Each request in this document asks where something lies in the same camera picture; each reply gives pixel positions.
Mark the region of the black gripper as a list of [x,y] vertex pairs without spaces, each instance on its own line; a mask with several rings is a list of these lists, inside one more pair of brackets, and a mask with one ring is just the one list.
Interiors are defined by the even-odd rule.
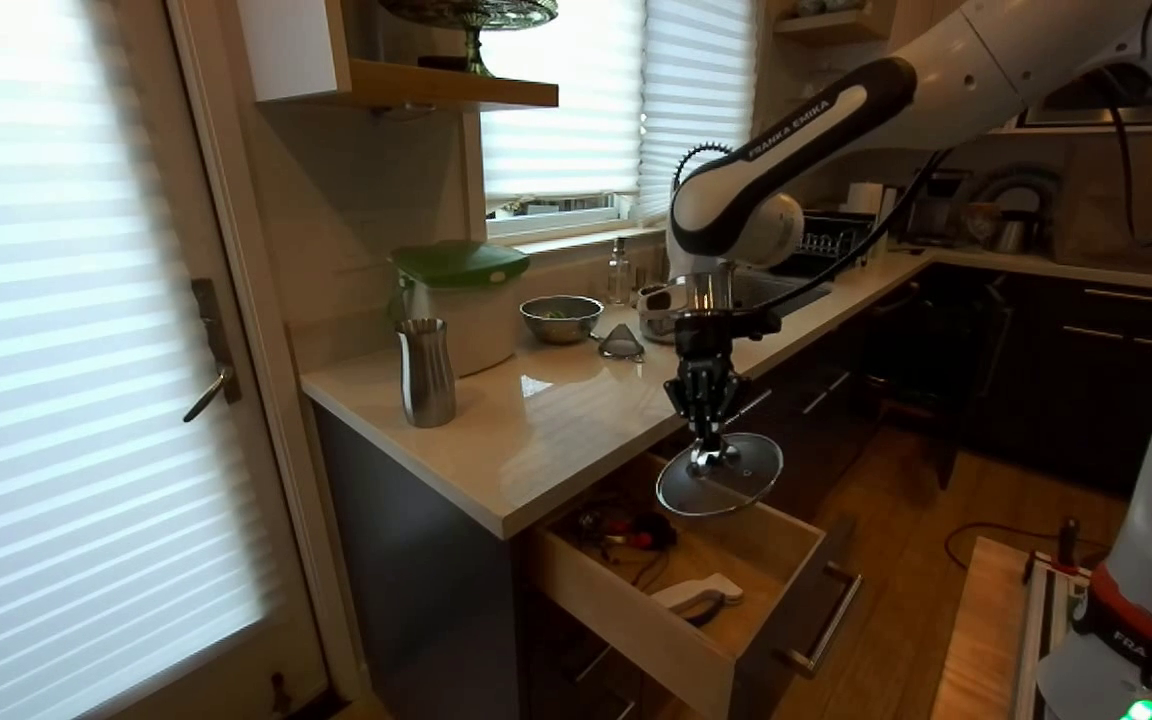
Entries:
[[[678,417],[688,417],[688,453],[705,454],[712,445],[706,417],[725,417],[735,401],[732,324],[725,315],[682,310],[676,318],[676,376],[664,385]],[[729,453],[729,417],[715,425],[715,453]]]

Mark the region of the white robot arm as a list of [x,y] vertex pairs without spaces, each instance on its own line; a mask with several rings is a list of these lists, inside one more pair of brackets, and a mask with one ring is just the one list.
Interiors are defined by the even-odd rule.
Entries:
[[[1093,70],[1127,70],[1152,99],[1152,0],[964,0],[688,174],[666,239],[692,262],[729,258],[801,170],[858,149],[943,150]],[[1113,551],[1036,689],[1055,720],[1152,720],[1152,434]]]

